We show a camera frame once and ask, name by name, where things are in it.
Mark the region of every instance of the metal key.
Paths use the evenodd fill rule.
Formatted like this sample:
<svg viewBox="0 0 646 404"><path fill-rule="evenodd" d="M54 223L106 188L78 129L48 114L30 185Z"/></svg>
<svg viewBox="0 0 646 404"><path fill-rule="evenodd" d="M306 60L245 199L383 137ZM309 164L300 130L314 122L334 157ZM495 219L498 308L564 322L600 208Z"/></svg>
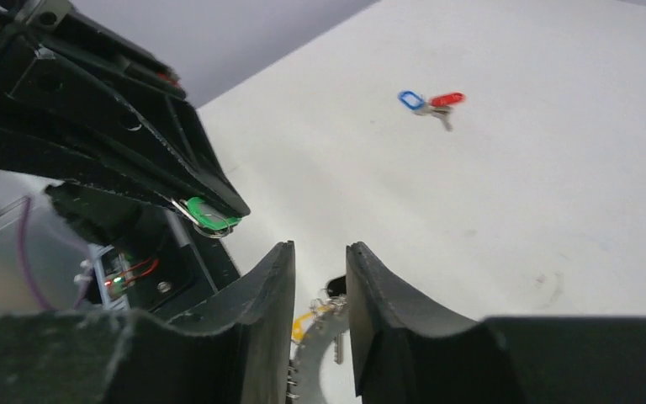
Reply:
<svg viewBox="0 0 646 404"><path fill-rule="evenodd" d="M430 113L430 115L434 116L442 122L442 125L444 125L444 129L447 130L447 132L452 131L452 124L449 122L450 114L452 114L452 107L432 108L432 111Z"/></svg>
<svg viewBox="0 0 646 404"><path fill-rule="evenodd" d="M343 364L343 333L336 335L336 339L333 340L333 348L335 352L333 354L333 359L336 361L336 364Z"/></svg>

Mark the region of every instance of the keychain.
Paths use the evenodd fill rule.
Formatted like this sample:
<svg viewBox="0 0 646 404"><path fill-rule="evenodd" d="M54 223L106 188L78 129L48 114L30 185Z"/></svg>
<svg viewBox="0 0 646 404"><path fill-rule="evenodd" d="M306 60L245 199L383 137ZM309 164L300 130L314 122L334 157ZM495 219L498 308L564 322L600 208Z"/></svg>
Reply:
<svg viewBox="0 0 646 404"><path fill-rule="evenodd" d="M408 90L398 94L397 99L414 114L431 115L439 119L444 125L444 129L451 132L452 124L449 123L449 115L453 110L452 105L462 103L466 97L462 93L449 93L426 101L423 97Z"/></svg>

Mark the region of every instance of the key ring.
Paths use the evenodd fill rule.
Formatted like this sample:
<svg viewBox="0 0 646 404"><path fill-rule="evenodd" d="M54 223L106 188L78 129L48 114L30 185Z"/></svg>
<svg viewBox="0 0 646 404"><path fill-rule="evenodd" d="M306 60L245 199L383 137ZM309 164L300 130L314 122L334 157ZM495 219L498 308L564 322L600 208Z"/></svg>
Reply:
<svg viewBox="0 0 646 404"><path fill-rule="evenodd" d="M232 231L232 229L231 229L231 225L230 225L230 224L229 224L229 222L228 222L226 219L224 219L223 217L221 217L221 216L219 216L219 215L216 215L216 214L211 214L211 213L208 213L208 214L204 214L204 215L202 215L202 216L207 216L207 217L214 217L214 218L216 218L216 219L219 219L219 220L223 221L223 222L226 224L226 228L225 228L223 231L214 231L213 233L210 233L210 232L209 232L209 231L210 231L210 229L208 229L208 228L206 228L206 227L202 226L202 224L201 224L201 223L199 223L199 221L197 220L197 218L195 218L195 217L194 217L194 216L189 212L189 210L188 210L187 208L185 208L185 207L184 207L184 206L187 204L185 201L177 202L175 199L170 199L170 200L169 200L169 202L172 204L172 206L174 206L174 207L175 207L175 209L177 209L177 210L179 211L179 213L181 213L182 215L184 215L184 217L186 217L189 221L191 221L191 222L192 222L192 225L193 225L193 227L194 227L194 230L195 230L197 233L199 233L200 235L202 235L202 236L204 236L204 237L207 237L207 238L219 239L219 238L224 238L224 237L226 237L226 236L229 236L229 235L231 234L231 231Z"/></svg>
<svg viewBox="0 0 646 404"><path fill-rule="evenodd" d="M397 94L397 99L415 115L431 115L438 118L444 124L444 128L451 132L449 115L452 113L452 106L462 103L466 97L462 93L448 93L425 100L421 95L405 90Z"/></svg>

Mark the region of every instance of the green key tag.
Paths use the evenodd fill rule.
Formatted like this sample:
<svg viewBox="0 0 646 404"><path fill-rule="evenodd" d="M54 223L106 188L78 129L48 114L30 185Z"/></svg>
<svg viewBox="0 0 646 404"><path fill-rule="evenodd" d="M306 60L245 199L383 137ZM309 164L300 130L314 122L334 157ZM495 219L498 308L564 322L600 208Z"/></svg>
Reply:
<svg viewBox="0 0 646 404"><path fill-rule="evenodd" d="M202 227L213 231L226 230L241 221L240 217L225 218L223 214L207 205L199 197L194 197L187 201L187 210Z"/></svg>

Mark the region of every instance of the silver key ring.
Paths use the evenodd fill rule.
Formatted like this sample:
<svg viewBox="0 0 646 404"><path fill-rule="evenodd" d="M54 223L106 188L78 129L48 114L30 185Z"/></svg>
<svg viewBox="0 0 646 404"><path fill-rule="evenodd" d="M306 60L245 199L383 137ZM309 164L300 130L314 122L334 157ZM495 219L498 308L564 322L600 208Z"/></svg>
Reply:
<svg viewBox="0 0 646 404"><path fill-rule="evenodd" d="M219 215L208 213L208 214L202 215L202 216L214 217L214 218L217 218L217 219L223 221L224 223L226 223L226 229L224 229L223 231L216 231L214 233L208 233L206 231L209 231L209 229L202 226L201 223L199 223L199 221L197 220L197 218L194 217L191 213L189 213L189 210L184 207L185 204L183 203L183 201L177 202L174 199L170 199L169 201L172 204L172 206L174 206L175 209L177 209L179 211L179 213L184 215L184 217L186 217L189 221L192 222L192 226L194 227L194 230L197 233L199 233L200 235L204 236L204 237L213 238L213 239L220 239L220 238L224 238L226 236L229 236L231 234L232 230L233 230L233 229L231 229L231 225L229 224L228 221L226 221L225 218L223 218L223 217L221 217Z"/></svg>

